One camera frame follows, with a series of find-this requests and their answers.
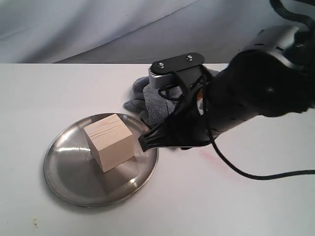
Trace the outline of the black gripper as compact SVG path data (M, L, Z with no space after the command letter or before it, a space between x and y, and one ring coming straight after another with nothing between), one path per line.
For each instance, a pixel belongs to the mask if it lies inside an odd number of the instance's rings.
M211 84L198 83L177 98L174 111L138 138L144 152L153 148L189 149L210 144L217 131Z

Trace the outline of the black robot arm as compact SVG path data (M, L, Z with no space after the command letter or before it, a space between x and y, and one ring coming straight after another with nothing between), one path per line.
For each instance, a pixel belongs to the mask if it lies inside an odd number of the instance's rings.
M152 148L202 147L220 134L255 117L303 113L315 103L315 22L270 5L282 18L305 28L275 26L261 30L227 68L213 76L204 57L188 53L152 63L150 84L163 94L180 88L174 111L139 137Z

